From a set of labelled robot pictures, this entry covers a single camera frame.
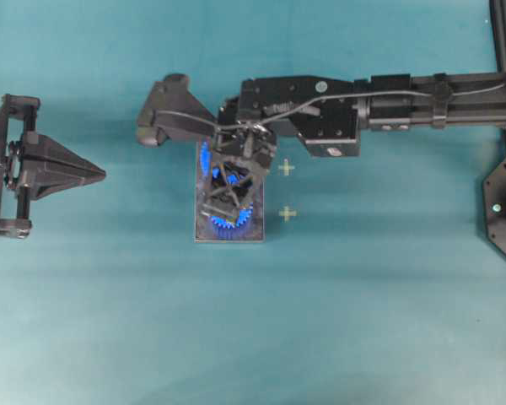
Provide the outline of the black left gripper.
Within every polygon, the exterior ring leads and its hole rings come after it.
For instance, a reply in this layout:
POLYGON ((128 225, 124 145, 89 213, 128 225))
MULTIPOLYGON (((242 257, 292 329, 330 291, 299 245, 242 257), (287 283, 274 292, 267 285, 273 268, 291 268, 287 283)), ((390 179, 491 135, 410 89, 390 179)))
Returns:
POLYGON ((30 201, 52 193, 87 186, 102 181, 106 172, 99 166, 75 154, 46 135, 34 132, 40 100, 35 97, 5 94, 0 106, 0 236, 24 239, 31 231, 30 201), (22 138, 8 141, 8 124, 11 119, 23 122, 22 138), (78 175, 43 170, 27 170, 19 178, 15 166, 23 161, 22 155, 45 163, 56 163, 75 169, 87 170, 78 175), (1 217, 3 189, 15 193, 17 215, 14 219, 1 217))

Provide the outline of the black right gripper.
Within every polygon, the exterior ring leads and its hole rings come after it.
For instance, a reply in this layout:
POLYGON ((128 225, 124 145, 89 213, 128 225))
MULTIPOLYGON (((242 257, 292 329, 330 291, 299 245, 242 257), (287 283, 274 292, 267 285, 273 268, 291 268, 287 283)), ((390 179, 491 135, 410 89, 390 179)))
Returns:
POLYGON ((226 220, 236 220, 254 202, 277 151, 277 137, 264 127, 223 129, 239 124, 238 104, 236 96, 219 109, 219 128, 210 140, 212 167, 202 178, 202 208, 226 220))

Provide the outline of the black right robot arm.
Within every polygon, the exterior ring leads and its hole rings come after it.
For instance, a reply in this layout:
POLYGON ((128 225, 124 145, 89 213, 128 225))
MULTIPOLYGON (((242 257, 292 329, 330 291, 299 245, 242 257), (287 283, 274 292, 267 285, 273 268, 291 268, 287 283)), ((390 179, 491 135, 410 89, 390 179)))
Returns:
POLYGON ((364 130, 472 125, 506 129, 506 73, 248 79, 210 140, 200 210, 236 223, 254 202, 281 137, 297 138, 312 156, 343 158, 358 155, 364 130))

